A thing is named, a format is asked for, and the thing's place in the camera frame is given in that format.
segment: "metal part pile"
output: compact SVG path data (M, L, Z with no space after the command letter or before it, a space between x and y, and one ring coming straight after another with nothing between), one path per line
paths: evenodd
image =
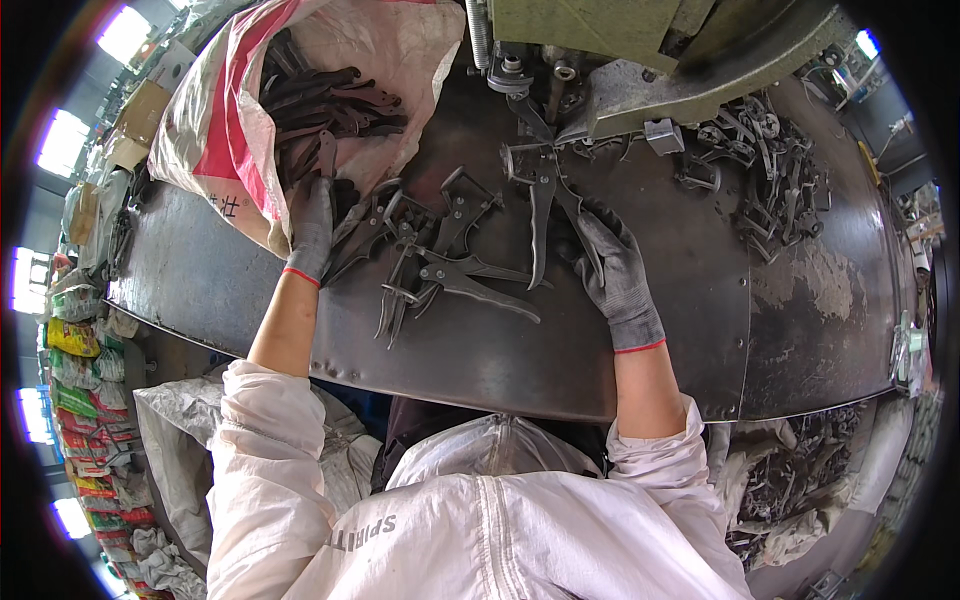
M310 68L289 29L271 39L260 105L276 124L276 173L284 190L314 171L334 177L339 138L403 133L407 116L400 98L360 77L352 66L330 72ZM338 182L337 191L340 205L359 199L348 180Z
M727 546L750 570L775 525L795 514L805 496L842 477L850 462L848 442L860 423L859 405L788 419L797 437L793 452L768 454L750 474L736 531Z
M697 141L709 150L684 155L677 180L690 189L716 192L721 179L717 159L746 167L747 198L733 224L764 262L770 264L782 249L823 233L818 213L832 204L826 171L821 174L814 162L813 142L792 121L776 115L764 92L720 107L715 119L700 124ZM827 191L826 206L816 201L822 188Z
M418 309L420 318L433 299L447 293L516 312L534 323L540 313L532 304L481 285L473 277L530 283L530 288L547 281L531 282L520 271L494 267L470 252L468 234L477 222L503 199L471 177L463 166L455 169L441 185L447 206L443 217L418 203L402 187L400 179L384 181L372 192L370 211L363 221L338 245L323 279L333 284L350 266L370 258L383 240L390 243L390 271L381 284L383 299L374 337L389 332L392 348L407 309Z

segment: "forearm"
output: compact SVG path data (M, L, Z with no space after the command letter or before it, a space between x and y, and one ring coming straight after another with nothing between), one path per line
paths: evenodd
M319 294L319 288L304 277L281 274L247 360L276 372L306 377Z
M625 438L665 438L684 431L686 410L666 343L613 356L616 419Z

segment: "hand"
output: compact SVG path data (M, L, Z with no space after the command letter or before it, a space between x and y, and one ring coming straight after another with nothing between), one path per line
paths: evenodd
M650 296L636 238L616 213L603 204L584 199L583 209L577 221L600 254L604 287L600 287L600 278L585 254L574 261L573 270L607 318L613 350L632 352L659 346L666 338Z
M290 206L293 241L284 271L293 271L320 287L333 242L333 180L300 180Z

